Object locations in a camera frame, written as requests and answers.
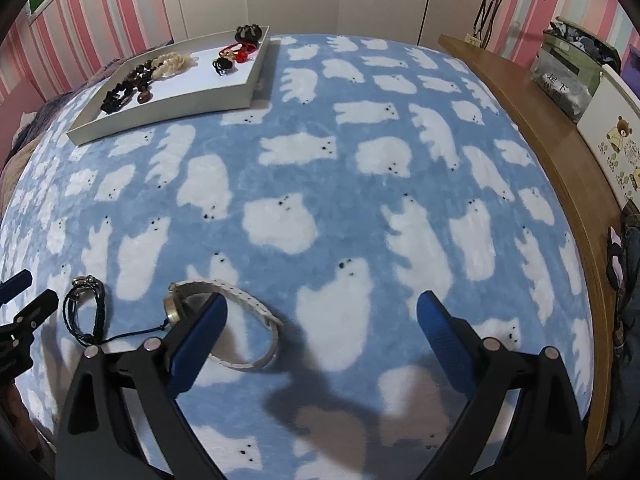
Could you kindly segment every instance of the striped wall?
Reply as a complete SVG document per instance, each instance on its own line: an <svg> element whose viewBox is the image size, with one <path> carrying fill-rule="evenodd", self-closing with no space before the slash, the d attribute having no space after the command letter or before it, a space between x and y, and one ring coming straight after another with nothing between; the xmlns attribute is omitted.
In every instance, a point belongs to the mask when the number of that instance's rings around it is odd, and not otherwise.
<svg viewBox="0 0 640 480"><path fill-rule="evenodd" d="M617 0L504 0L489 50L529 67L542 44L542 30L562 16L616 47L623 60L640 36Z"/></svg>
<svg viewBox="0 0 640 480"><path fill-rule="evenodd" d="M25 77L50 99L170 38L163 0L54 0L31 24L22 13L0 46L0 103Z"/></svg>

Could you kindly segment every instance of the pillow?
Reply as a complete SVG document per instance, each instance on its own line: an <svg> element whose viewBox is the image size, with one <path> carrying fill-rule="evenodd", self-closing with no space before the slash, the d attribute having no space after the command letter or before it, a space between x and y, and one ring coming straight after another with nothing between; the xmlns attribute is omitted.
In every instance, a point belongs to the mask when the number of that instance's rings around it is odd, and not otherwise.
<svg viewBox="0 0 640 480"><path fill-rule="evenodd" d="M15 146L15 142L16 140L18 140L18 136L20 135L20 132L23 129L25 129L27 126L29 126L29 124L33 123L37 114L38 114L37 112L22 114L22 117L20 117L20 126L18 126L18 129L14 133L14 138L11 140L11 147Z"/></svg>

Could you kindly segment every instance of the fleece blanket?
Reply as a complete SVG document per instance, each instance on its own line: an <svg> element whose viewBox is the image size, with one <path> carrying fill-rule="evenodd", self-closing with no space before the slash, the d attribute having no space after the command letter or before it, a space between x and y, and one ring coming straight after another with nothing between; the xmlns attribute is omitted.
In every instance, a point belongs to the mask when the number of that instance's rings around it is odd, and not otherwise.
<svg viewBox="0 0 640 480"><path fill-rule="evenodd" d="M572 234L534 153L462 62L382 40L280 37L251 108L76 148L65 133L95 91L68 103L20 178L0 276L27 268L34 286L0 312L11 319L46 287L62 299L80 274L108 288L108 336L157 326L178 280L216 277L261 300L284 323L277 360L256 373L207 362L178 398L230 479L415 478L465 402L417 325L424 290L510 349L556 346L586 413L591 318ZM86 332L93 315L82 307ZM251 360L269 342L230 304L214 352ZM18 386L55 431L81 354L61 312L32 351ZM130 409L166 467L135 399Z"/></svg>

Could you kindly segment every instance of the polar bear print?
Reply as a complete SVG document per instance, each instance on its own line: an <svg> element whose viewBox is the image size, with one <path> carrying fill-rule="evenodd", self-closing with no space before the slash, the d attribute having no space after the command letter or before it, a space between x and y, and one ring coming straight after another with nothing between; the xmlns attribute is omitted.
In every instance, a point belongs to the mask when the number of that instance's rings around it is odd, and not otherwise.
<svg viewBox="0 0 640 480"><path fill-rule="evenodd" d="M92 275L104 282L107 279L107 259L109 238L113 227L109 218L104 218L100 228L89 228L89 246L82 249L80 259L84 265L84 275Z"/></svg>
<svg viewBox="0 0 640 480"><path fill-rule="evenodd" d="M114 143L113 149L109 152L108 156L126 155L133 150L141 148L142 146L148 146L154 139L155 128L148 130L137 130L123 136L118 136Z"/></svg>
<svg viewBox="0 0 640 480"><path fill-rule="evenodd" d="M458 72L462 72L463 74L469 73L469 69L466 67L466 65L453 57L445 57L444 61L449 63L453 67L453 69L457 70Z"/></svg>
<svg viewBox="0 0 640 480"><path fill-rule="evenodd" d="M445 92L447 94L462 92L460 87L455 83L452 83L451 81L445 81L444 79L439 79L437 77L428 77L425 75L419 75L418 79L422 81L422 86L424 86L428 90L436 90L438 92Z"/></svg>
<svg viewBox="0 0 640 480"><path fill-rule="evenodd" d="M503 200L508 202L516 200L509 185L498 173L494 162L482 150L475 146L464 146L462 152L471 163L471 174L480 189L488 187Z"/></svg>
<svg viewBox="0 0 640 480"><path fill-rule="evenodd" d="M172 124L166 133L166 137L158 142L162 151L149 159L151 169L145 177L145 182L156 178L158 188L170 183L180 173L180 163L191 147L196 129L190 124Z"/></svg>
<svg viewBox="0 0 640 480"><path fill-rule="evenodd" d="M287 54L289 54L289 61L306 61L313 59L318 53L318 50L320 50L318 45L306 44L288 49Z"/></svg>
<svg viewBox="0 0 640 480"><path fill-rule="evenodd" d="M538 306L538 317L544 325L554 311L556 295L551 283L551 276L546 267L545 259L540 252L538 240L526 227L522 230L524 241L515 239L516 247L522 254L522 272L531 281L533 287L529 288L531 299Z"/></svg>
<svg viewBox="0 0 640 480"><path fill-rule="evenodd" d="M324 65L322 75L327 79L340 77L353 83L364 83L362 72L348 61L343 59L327 59L323 61L322 64Z"/></svg>
<svg viewBox="0 0 640 480"><path fill-rule="evenodd" d="M217 155L203 155L189 161L187 179L178 190L176 202L178 207L199 207L205 220L220 220L226 218L232 197L225 163Z"/></svg>
<svg viewBox="0 0 640 480"><path fill-rule="evenodd" d="M380 137L358 144L356 163L363 174L409 177L411 149L397 137Z"/></svg>
<svg viewBox="0 0 640 480"><path fill-rule="evenodd" d="M373 81L382 90L398 92L399 94L415 94L418 89L403 75L375 75Z"/></svg>
<svg viewBox="0 0 640 480"><path fill-rule="evenodd" d="M484 125L482 120L482 112L475 104L470 101L453 101L451 103L453 111L458 118L467 123L475 123Z"/></svg>
<svg viewBox="0 0 640 480"><path fill-rule="evenodd" d="M385 56L362 56L362 60L366 66L383 66L385 68L409 68L405 61L392 59Z"/></svg>
<svg viewBox="0 0 640 480"><path fill-rule="evenodd" d="M394 368L380 375L378 389L384 402L378 427L383 446L418 440L429 449L444 442L450 421L442 388L427 370L416 365Z"/></svg>
<svg viewBox="0 0 640 480"><path fill-rule="evenodd" d="M236 469L262 471L260 449L254 436L228 438L210 426L194 426L193 433L223 474Z"/></svg>
<svg viewBox="0 0 640 480"><path fill-rule="evenodd" d="M250 108L222 114L220 125L229 126L230 124L262 124L262 120L264 119L265 115L270 111L271 103L268 100L254 99L253 101L251 101Z"/></svg>
<svg viewBox="0 0 640 480"><path fill-rule="evenodd" d="M367 341L372 291L363 258L339 262L334 279L319 290L300 288L296 317L305 333L308 367L339 372L357 361Z"/></svg>
<svg viewBox="0 0 640 480"><path fill-rule="evenodd" d="M358 101L354 103L336 103L335 122L338 124L377 124L382 121L397 120L398 111L393 103L375 103Z"/></svg>
<svg viewBox="0 0 640 480"><path fill-rule="evenodd" d="M386 44L385 40L360 40L364 46L366 46L369 50L386 50L388 48L388 44Z"/></svg>
<svg viewBox="0 0 640 480"><path fill-rule="evenodd" d="M454 243L465 257L465 273L472 282L488 280L495 272L491 217L482 200L470 200L462 218L449 219Z"/></svg>
<svg viewBox="0 0 640 480"><path fill-rule="evenodd" d="M98 172L95 170L81 170L69 177L69 183L65 189L65 196L74 196L89 191L95 182Z"/></svg>
<svg viewBox="0 0 640 480"><path fill-rule="evenodd" d="M146 231L135 238L125 235L118 250L118 278L115 292L120 300L142 298L151 286L156 263L167 241L171 219L155 218Z"/></svg>
<svg viewBox="0 0 640 480"><path fill-rule="evenodd" d="M495 147L500 150L502 158L510 164L517 164L519 166L528 166L533 164L533 159L529 152L520 146L517 142L512 140L494 140Z"/></svg>
<svg viewBox="0 0 640 480"><path fill-rule="evenodd" d="M409 56L414 58L414 61L422 68L427 70L436 70L438 68L436 62L429 56L427 56L423 50L415 47L405 47L404 49L409 53Z"/></svg>
<svg viewBox="0 0 640 480"><path fill-rule="evenodd" d="M242 228L252 244L272 246L287 254L303 253L318 238L316 221L306 209L302 193L244 204Z"/></svg>
<svg viewBox="0 0 640 480"><path fill-rule="evenodd" d="M306 132L288 136L262 138L260 145L267 151L258 157L258 163L262 166L275 166L281 164L307 164L312 160L322 158L337 159L338 151L335 146L335 137L315 137Z"/></svg>
<svg viewBox="0 0 640 480"><path fill-rule="evenodd" d="M327 38L326 41L334 52L353 52L358 49L358 46L345 36Z"/></svg>
<svg viewBox="0 0 640 480"><path fill-rule="evenodd" d="M409 264L394 264L394 273L412 291L406 304L412 319L416 319L415 305L425 290L432 290L441 301L447 298L453 284L447 255L429 224L427 210L408 194L402 197L401 213L393 213L386 205L381 211L389 228L398 232L385 235L386 246Z"/></svg>
<svg viewBox="0 0 640 480"><path fill-rule="evenodd" d="M69 154L69 162L78 162L78 160L80 160L84 156L90 146L91 144L84 144L82 146L76 146L74 149L72 149L71 153Z"/></svg>
<svg viewBox="0 0 640 480"><path fill-rule="evenodd" d="M58 186L53 184L47 190L47 196L42 203L42 207L38 212L38 220L40 220L40 225L43 229L46 229L47 225L49 225L49 221L51 220L51 214L53 213L53 208L56 206L56 202L58 201Z"/></svg>
<svg viewBox="0 0 640 480"><path fill-rule="evenodd" d="M297 99L300 104L306 105L316 98L318 74L311 69L286 68L280 81L280 91L285 93L282 96L283 103Z"/></svg>
<svg viewBox="0 0 640 480"><path fill-rule="evenodd" d="M537 187L521 189L518 194L534 220L540 220L547 225L555 223L554 210L551 209L549 202L544 199Z"/></svg>
<svg viewBox="0 0 640 480"><path fill-rule="evenodd" d="M480 103L480 106L482 108L489 108L489 110L491 110L496 115L500 113L498 111L498 108L494 104L494 100L489 97L487 92L485 92L478 83L474 83L466 77L461 77L460 79L462 79L462 82L465 84L466 88L471 92L473 98Z"/></svg>
<svg viewBox="0 0 640 480"><path fill-rule="evenodd" d="M135 164L129 164L107 173L98 186L94 200L96 202L114 202L119 199L122 190L132 181L134 173L136 173Z"/></svg>
<svg viewBox="0 0 640 480"><path fill-rule="evenodd" d="M52 222L47 233L47 249L51 254L60 254L65 246L66 216Z"/></svg>
<svg viewBox="0 0 640 480"><path fill-rule="evenodd" d="M480 339L493 337L500 341L507 350L517 351L522 347L522 337L520 335L520 320L515 317L509 321L500 319L487 319L478 325L473 325L473 329Z"/></svg>
<svg viewBox="0 0 640 480"><path fill-rule="evenodd" d="M582 292L582 269L580 260L578 259L578 253L575 247L574 237L570 232L564 233L564 246L559 248L560 259L564 265L567 275L569 276L569 285L571 286L571 293L577 296Z"/></svg>
<svg viewBox="0 0 640 480"><path fill-rule="evenodd" d="M303 406L296 415L296 426L305 436L294 441L297 457L308 454L309 462L300 465L296 480L362 480L367 455L367 431L351 413L325 411Z"/></svg>
<svg viewBox="0 0 640 480"><path fill-rule="evenodd" d="M64 298L71 287L71 264L62 264L59 274L50 274L47 288L53 290L59 298Z"/></svg>
<svg viewBox="0 0 640 480"><path fill-rule="evenodd" d="M271 40L276 40L282 46L293 45L298 42L296 38L292 38L291 36L276 36L275 38L271 38Z"/></svg>
<svg viewBox="0 0 640 480"><path fill-rule="evenodd" d="M575 359L574 384L579 392L591 389L591 371L593 370L593 334L591 323L586 319L574 319L572 326L574 333L573 350Z"/></svg>
<svg viewBox="0 0 640 480"><path fill-rule="evenodd" d="M422 130L420 140L429 145L431 160L437 162L442 158L451 171L456 170L460 165L460 158L447 121L436 110L416 104L409 104L409 111L414 115L414 126Z"/></svg>

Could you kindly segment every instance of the white tray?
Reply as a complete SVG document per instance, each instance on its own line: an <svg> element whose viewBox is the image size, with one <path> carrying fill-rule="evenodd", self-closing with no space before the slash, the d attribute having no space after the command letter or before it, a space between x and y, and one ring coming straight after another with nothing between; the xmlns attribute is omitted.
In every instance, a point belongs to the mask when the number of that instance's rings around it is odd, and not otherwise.
<svg viewBox="0 0 640 480"><path fill-rule="evenodd" d="M80 146L144 124L206 112L248 108L267 51L269 27L262 28L260 47L251 54L249 61L235 63L235 72L219 76L211 63L222 48L235 43L235 34L233 30L181 41L124 62L71 124L67 133L69 139ZM123 81L131 70L149 59L169 52L197 57L197 66L169 79L152 82L149 88L153 98L147 103L139 104L135 93L127 105L113 114L107 115L100 110L107 92Z"/></svg>

